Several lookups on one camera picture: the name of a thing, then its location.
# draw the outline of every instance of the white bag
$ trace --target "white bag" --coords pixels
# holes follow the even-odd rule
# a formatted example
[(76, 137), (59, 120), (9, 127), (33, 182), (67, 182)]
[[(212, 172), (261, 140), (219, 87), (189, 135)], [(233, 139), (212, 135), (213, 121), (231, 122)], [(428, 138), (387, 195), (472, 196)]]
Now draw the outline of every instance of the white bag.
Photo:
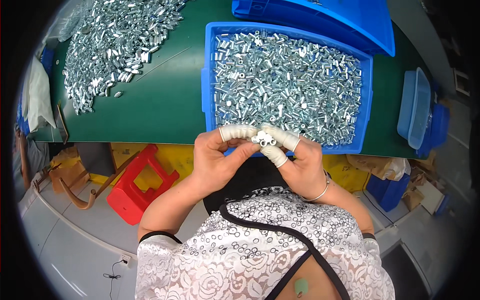
[(30, 81), (28, 84), (28, 126), (30, 132), (50, 123), (56, 128), (53, 118), (52, 105), (50, 102), (50, 83), (47, 72), (36, 57), (32, 60)]

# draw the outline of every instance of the red plastic stool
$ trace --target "red plastic stool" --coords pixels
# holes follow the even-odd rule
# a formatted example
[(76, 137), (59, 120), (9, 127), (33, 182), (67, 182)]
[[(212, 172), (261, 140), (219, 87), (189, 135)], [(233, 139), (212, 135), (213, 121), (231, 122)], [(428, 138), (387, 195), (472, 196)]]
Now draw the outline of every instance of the red plastic stool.
[[(176, 170), (168, 175), (162, 169), (155, 158), (155, 153), (157, 151), (158, 148), (156, 145), (149, 144), (142, 152), (140, 152), (140, 154), (127, 166), (125, 172), (107, 196), (108, 204), (130, 225), (138, 224), (145, 209), (150, 203), (155, 200), (156, 197), (168, 190), (173, 182), (180, 177)], [(146, 192), (142, 192), (133, 181), (147, 164), (153, 168), (163, 182), (157, 190), (149, 188)]]

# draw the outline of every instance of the electrical outlet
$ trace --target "electrical outlet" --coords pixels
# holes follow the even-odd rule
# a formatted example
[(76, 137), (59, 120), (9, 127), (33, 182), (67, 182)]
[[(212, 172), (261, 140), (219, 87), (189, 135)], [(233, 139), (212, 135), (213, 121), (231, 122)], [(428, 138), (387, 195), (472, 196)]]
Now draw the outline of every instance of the electrical outlet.
[(129, 267), (130, 265), (130, 259), (132, 259), (130, 256), (126, 255), (126, 254), (122, 254), (120, 256), (120, 259), (119, 261), (121, 261), (121, 265), (124, 265), (125, 267)]

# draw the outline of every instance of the green pendant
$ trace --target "green pendant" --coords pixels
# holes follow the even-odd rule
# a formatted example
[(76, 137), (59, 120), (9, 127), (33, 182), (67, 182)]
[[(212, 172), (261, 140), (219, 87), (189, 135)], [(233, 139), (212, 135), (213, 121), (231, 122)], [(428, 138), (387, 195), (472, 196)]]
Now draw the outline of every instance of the green pendant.
[(308, 292), (308, 281), (305, 278), (300, 278), (295, 281), (295, 294), (297, 298), (305, 295)]

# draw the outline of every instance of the hand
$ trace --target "hand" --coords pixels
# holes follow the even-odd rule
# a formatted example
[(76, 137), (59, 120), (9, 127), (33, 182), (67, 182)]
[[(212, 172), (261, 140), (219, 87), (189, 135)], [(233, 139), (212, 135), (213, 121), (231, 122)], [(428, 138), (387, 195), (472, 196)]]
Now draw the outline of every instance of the hand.
[(15, 131), (15, 147), (17, 150), (25, 149), (25, 146), (27, 144), (27, 140), (24, 136), (23, 133), (20, 132), (20, 130)]
[[(197, 137), (193, 148), (191, 176), (204, 196), (222, 189), (243, 162), (260, 150), (259, 144), (245, 140), (258, 131), (253, 126), (232, 124), (201, 133)], [(225, 156), (223, 153), (228, 148), (236, 149)]]
[(318, 197), (326, 187), (326, 176), (322, 165), (322, 146), (303, 136), (294, 135), (271, 125), (262, 125), (277, 144), (282, 144), (297, 157), (291, 161), (277, 146), (263, 147), (260, 152), (278, 168), (288, 186), (306, 199)]

